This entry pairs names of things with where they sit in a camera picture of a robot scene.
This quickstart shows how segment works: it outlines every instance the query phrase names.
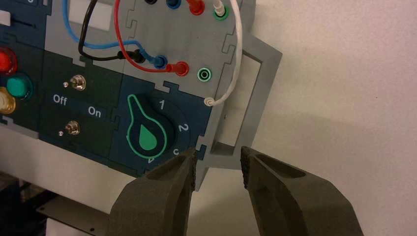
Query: gray handle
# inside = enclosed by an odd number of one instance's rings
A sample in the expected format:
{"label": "gray handle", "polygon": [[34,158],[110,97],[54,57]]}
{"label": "gray handle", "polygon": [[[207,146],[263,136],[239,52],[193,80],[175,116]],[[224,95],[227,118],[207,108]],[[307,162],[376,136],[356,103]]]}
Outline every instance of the gray handle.
{"label": "gray handle", "polygon": [[252,146],[282,53],[252,34],[243,34],[243,54],[261,64],[235,147],[216,142],[209,166],[240,169],[240,147]]}

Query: white wall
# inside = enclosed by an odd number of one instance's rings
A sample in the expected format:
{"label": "white wall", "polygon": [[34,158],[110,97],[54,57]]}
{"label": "white wall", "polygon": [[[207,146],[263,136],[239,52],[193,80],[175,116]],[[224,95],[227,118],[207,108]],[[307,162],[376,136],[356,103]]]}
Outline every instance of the white wall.
{"label": "white wall", "polygon": [[258,0],[254,34],[284,56],[254,148],[332,181],[367,236],[417,232],[416,12]]}

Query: green knob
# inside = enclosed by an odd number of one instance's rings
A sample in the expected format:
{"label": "green knob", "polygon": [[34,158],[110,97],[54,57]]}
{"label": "green knob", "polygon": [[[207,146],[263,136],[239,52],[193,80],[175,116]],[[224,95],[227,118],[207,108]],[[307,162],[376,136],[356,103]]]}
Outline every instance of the green knob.
{"label": "green knob", "polygon": [[16,74],[7,80],[7,91],[15,98],[29,99],[32,96],[33,85],[23,74]]}
{"label": "green knob", "polygon": [[126,138],[132,151],[141,158],[161,156],[175,139],[174,127],[163,115],[156,112],[144,94],[127,97],[130,125]]}

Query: white wire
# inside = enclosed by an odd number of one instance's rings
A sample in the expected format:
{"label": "white wire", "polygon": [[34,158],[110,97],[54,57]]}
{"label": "white wire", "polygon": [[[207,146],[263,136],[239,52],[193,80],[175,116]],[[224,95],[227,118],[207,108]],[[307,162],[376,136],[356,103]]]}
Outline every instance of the white wire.
{"label": "white wire", "polygon": [[233,71],[233,77],[232,81],[230,82],[229,87],[227,88],[226,93],[219,98],[218,100],[214,100],[212,97],[207,97],[204,99],[204,104],[206,106],[216,106],[229,98],[230,94],[235,90],[236,83],[238,82],[239,73],[240,73],[240,64],[242,62],[242,50],[243,50],[243,30],[242,30],[242,20],[240,18],[240,9],[238,2],[236,0],[230,0],[230,3],[232,5],[232,10],[235,15],[235,24],[236,24],[236,38],[238,39],[238,42],[236,44],[236,65],[235,70]]}
{"label": "white wire", "polygon": [[219,17],[224,16],[226,10],[224,8],[223,2],[221,0],[213,0],[214,11]]}

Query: black wire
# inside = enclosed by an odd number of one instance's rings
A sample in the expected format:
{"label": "black wire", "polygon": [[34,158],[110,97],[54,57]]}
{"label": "black wire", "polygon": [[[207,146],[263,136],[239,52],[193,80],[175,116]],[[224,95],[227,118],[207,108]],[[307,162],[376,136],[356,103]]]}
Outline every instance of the black wire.
{"label": "black wire", "polygon": [[[81,28],[81,35],[80,35],[80,40],[78,42],[78,52],[91,59],[91,60],[97,60],[97,61],[109,61],[109,60],[116,60],[116,59],[125,59],[123,56],[123,53],[121,53],[121,51],[119,51],[117,53],[116,56],[113,57],[107,57],[107,58],[98,58],[98,57],[94,57],[91,56],[89,54],[87,54],[86,52],[84,52],[84,44],[86,42],[86,37],[87,37],[87,30],[89,28],[89,23],[90,23],[90,19],[91,19],[91,15],[92,12],[94,11],[95,5],[97,4],[98,0],[91,0],[89,7],[87,8],[87,12],[86,15],[84,17],[84,21],[83,21],[83,27]],[[140,50],[135,50],[134,52],[131,51],[127,51],[127,53],[129,54],[129,56],[137,63],[143,63],[145,62],[145,58],[143,57],[143,55],[140,53]]]}
{"label": "black wire", "polygon": [[120,57],[120,54],[113,56],[113,57],[107,57],[107,58],[98,58],[98,57],[94,57],[91,56],[89,54],[87,54],[86,52],[84,52],[84,44],[86,42],[86,36],[87,36],[87,29],[89,27],[89,22],[91,19],[91,15],[92,12],[94,11],[95,5],[97,4],[98,0],[91,0],[89,7],[87,9],[86,15],[84,17],[84,21],[83,21],[83,27],[81,29],[81,35],[80,35],[80,41],[78,42],[78,52],[91,59],[91,60],[97,60],[97,61],[108,61],[108,60],[116,60],[116,59],[124,59],[124,57]]}

